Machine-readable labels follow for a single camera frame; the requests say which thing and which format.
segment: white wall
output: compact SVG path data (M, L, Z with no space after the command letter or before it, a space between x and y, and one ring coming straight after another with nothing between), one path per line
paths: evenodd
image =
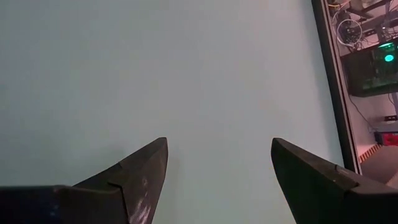
M0 3L0 184L169 139L155 223L293 223L271 139L342 163L307 0Z

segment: green light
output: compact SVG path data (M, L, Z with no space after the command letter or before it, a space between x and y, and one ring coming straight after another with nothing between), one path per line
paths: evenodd
M385 60L386 62L390 62L390 61L392 61L393 59L394 59L394 56L393 56L393 55L387 55L387 56L384 57L384 60Z
M393 44L393 43L385 43L385 44L380 45L379 48L382 48L382 47L390 47L392 44Z

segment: black frame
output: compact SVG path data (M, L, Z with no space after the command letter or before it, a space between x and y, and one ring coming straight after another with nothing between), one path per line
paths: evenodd
M326 75L329 83L330 95L335 112L335 119L340 140L341 153L343 155L344 166L361 174L361 168L358 162L358 153L353 141L353 133L347 102L344 98L341 74L338 69L339 55L336 50L333 37L331 36L331 27L329 26L330 17L328 15L328 6L326 0L312 0L313 13L317 23L317 30L320 39L320 46L325 64Z

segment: red component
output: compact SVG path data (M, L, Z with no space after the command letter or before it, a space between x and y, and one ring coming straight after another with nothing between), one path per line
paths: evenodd
M398 146L398 133L383 133L383 145L385 146Z

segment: light blue wall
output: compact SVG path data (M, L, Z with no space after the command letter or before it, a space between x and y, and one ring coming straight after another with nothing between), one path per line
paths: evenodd
M155 223L293 223L286 138L342 163L309 0L0 3L0 184L74 184L169 139Z

